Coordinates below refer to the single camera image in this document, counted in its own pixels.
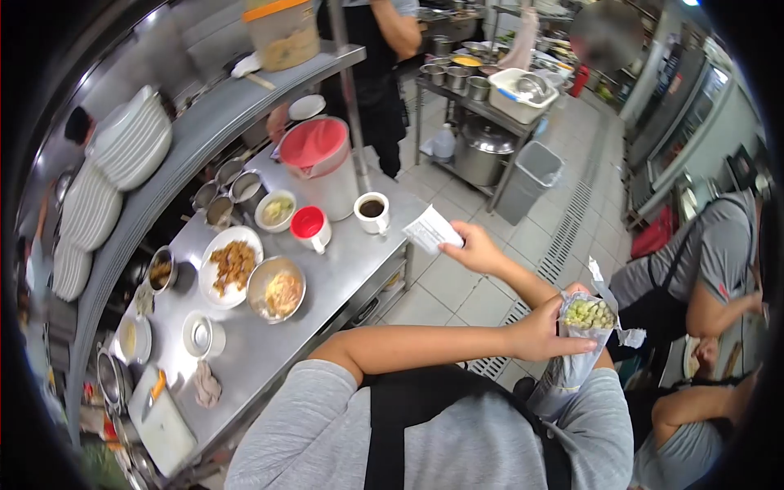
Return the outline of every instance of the red lid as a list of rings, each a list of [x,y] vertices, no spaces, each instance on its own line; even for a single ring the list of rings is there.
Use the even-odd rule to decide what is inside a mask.
[[[312,167],[333,156],[347,137],[346,125],[339,119],[302,122],[287,132],[281,141],[281,160],[295,167]]]
[[[316,206],[305,206],[292,216],[290,229],[292,235],[300,240],[316,236],[324,226],[326,216]]]

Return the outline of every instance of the trash bin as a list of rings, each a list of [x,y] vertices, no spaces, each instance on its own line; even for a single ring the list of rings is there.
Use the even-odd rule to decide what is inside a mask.
[[[528,142],[514,159],[515,168],[495,210],[516,225],[561,178],[563,161],[539,141]]]

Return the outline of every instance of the gray t-shirt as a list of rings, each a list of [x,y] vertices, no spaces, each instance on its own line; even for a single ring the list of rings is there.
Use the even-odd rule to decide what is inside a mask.
[[[710,422],[687,423],[656,449],[653,434],[634,455],[630,487],[644,490],[682,490],[710,470],[724,446]]]
[[[625,488],[631,421],[618,375],[595,369],[557,425],[571,456],[572,487]],[[363,488],[370,442],[370,389],[343,367],[295,365],[240,442],[225,488]],[[405,488],[547,488],[542,444],[497,394],[456,402],[405,429]]]
[[[321,0],[310,0],[313,3],[313,11],[318,12]],[[416,17],[419,8],[419,0],[391,0],[392,6],[397,13],[403,17]],[[370,5],[370,0],[343,0],[344,7],[358,7],[360,5]]]
[[[688,223],[651,258],[653,277],[662,284],[675,253],[686,234],[691,233],[681,263],[670,283],[670,294],[688,302],[691,291],[699,279],[723,304],[743,296],[748,268],[757,250],[757,211],[751,191],[724,194],[739,203],[743,209],[730,202],[719,201],[711,205],[696,223]],[[628,263],[610,280],[610,290],[618,300],[619,308],[628,307],[651,291],[648,277],[648,258]]]

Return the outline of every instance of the black apron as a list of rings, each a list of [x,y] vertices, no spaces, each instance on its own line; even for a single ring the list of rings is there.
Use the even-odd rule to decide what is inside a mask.
[[[456,365],[431,366],[366,376],[370,387],[370,447],[365,473],[365,490],[401,490],[405,475],[406,427],[425,423],[456,401],[497,393],[531,424],[542,440],[547,487],[572,487],[572,465],[564,447],[532,414],[525,402],[495,381]]]
[[[352,67],[365,145],[371,146],[380,140],[396,143],[405,138],[405,104],[394,73],[397,54],[382,36],[370,5],[343,7],[343,15],[346,17],[348,42],[364,46],[367,54],[363,61]],[[332,25],[326,2],[318,8],[316,24],[319,36],[331,40]],[[327,103],[327,114],[348,121],[339,75],[324,80],[321,95]]]
[[[746,210],[736,201],[727,198],[718,198],[711,201],[702,212],[691,221],[689,230],[675,252],[673,262],[667,270],[664,277],[664,282],[661,285],[656,284],[653,277],[653,269],[651,261],[655,256],[655,252],[648,255],[648,277],[651,279],[653,289],[646,292],[640,299],[630,304],[628,307],[618,312],[621,320],[621,328],[642,328],[646,331],[645,341],[640,349],[633,349],[632,347],[618,345],[618,335],[613,332],[610,339],[607,341],[607,349],[613,362],[625,361],[635,355],[642,356],[643,359],[648,357],[651,349],[661,346],[668,346],[675,339],[679,339],[686,335],[686,312],[688,310],[688,301],[681,301],[670,294],[670,283],[675,276],[678,265],[681,263],[683,254],[686,251],[686,244],[691,238],[691,233],[696,228],[697,221],[702,217],[702,214],[711,205],[719,202],[727,201],[738,206],[743,215],[746,215]],[[749,222],[751,233],[753,234],[754,228]],[[746,261],[747,264],[751,262],[751,244],[749,245],[749,256]]]

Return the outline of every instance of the floor drain grate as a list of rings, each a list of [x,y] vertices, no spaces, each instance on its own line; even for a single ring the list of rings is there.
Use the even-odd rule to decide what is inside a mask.
[[[593,183],[596,181],[596,175],[600,168],[601,154],[604,151],[604,143],[607,138],[608,117],[601,111],[598,111],[598,114],[597,130],[593,136],[593,143],[591,144],[583,174],[575,186],[575,192],[569,200],[558,228],[553,233],[550,247],[547,249],[542,262],[536,268],[538,276],[556,287],[558,287],[558,277],[561,275],[566,259],[572,252],[572,245],[577,237],[580,224],[583,222],[585,211],[588,209]],[[520,321],[529,313],[531,313],[531,309],[528,308],[528,305],[518,300],[512,306],[509,316],[507,316],[504,323],[508,325],[515,321]],[[510,362],[511,358],[477,359],[468,364],[468,369],[496,380]]]

